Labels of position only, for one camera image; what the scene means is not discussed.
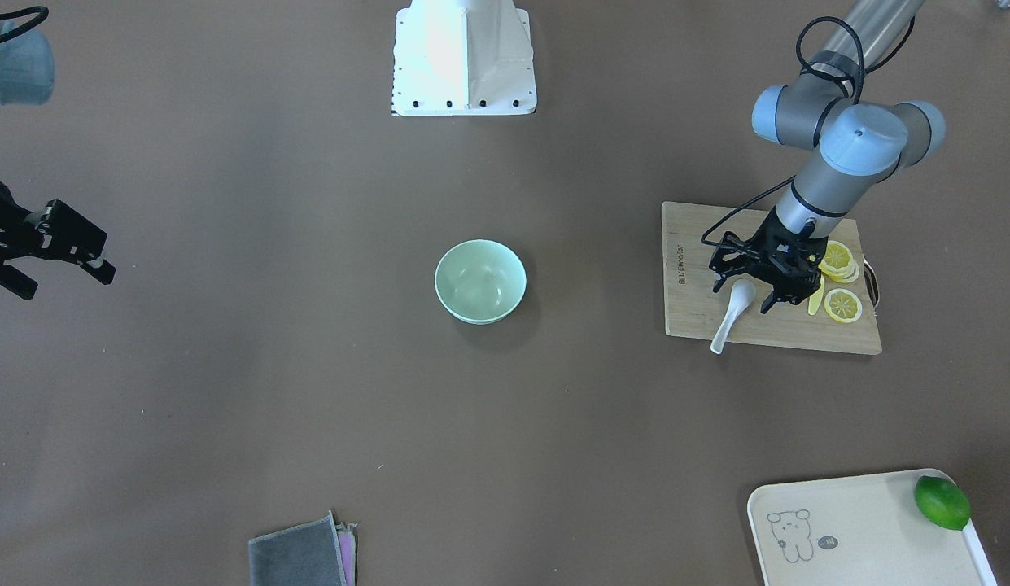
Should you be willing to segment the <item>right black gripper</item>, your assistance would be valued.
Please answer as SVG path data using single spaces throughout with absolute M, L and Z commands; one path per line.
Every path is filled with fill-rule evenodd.
M 104 286 L 111 285 L 116 267 L 103 259 L 106 231 L 59 199 L 31 212 L 15 203 L 0 181 L 0 286 L 22 300 L 31 300 L 38 283 L 9 264 L 20 257 L 61 260 L 77 265 Z

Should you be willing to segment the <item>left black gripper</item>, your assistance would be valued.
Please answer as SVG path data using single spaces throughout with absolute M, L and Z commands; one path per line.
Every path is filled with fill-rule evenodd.
M 723 240 L 712 245 L 715 252 L 709 268 L 716 275 L 712 292 L 718 293 L 729 278 L 749 275 L 772 286 L 761 304 L 761 314 L 777 304 L 801 304 L 820 285 L 820 262 L 829 240 L 814 238 L 814 230 L 815 223 L 808 221 L 794 233 L 780 222 L 776 211 L 771 211 L 749 240 L 725 231 Z

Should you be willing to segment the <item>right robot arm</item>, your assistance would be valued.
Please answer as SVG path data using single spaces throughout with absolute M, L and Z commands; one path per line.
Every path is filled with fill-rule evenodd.
M 43 5 L 0 12 L 0 105 L 50 100 L 55 61 L 50 42 L 37 29 L 49 14 Z M 54 199 L 29 211 L 0 181 L 0 288 L 22 300 L 35 296 L 38 283 L 10 264 L 21 257 L 77 265 L 109 286 L 116 269 L 104 257 L 106 243 L 106 231 L 64 201 Z

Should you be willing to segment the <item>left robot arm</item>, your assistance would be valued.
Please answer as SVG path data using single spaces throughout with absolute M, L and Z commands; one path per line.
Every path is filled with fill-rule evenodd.
M 713 292 L 747 275 L 772 289 L 762 313 L 802 303 L 820 286 L 829 236 L 867 190 L 944 143 L 947 122 L 936 105 L 862 98 L 868 75 L 905 45 L 919 8 L 919 1 L 858 1 L 847 16 L 828 16 L 836 31 L 822 47 L 810 57 L 795 52 L 798 78 L 758 97 L 758 136 L 807 150 L 810 159 L 776 186 L 780 198 L 753 236 L 728 231 L 713 245 Z

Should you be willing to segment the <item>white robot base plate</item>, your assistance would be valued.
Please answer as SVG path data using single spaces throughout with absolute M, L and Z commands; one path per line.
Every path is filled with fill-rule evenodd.
M 412 1 L 396 12 L 394 116 L 522 116 L 538 92 L 531 19 L 512 1 Z

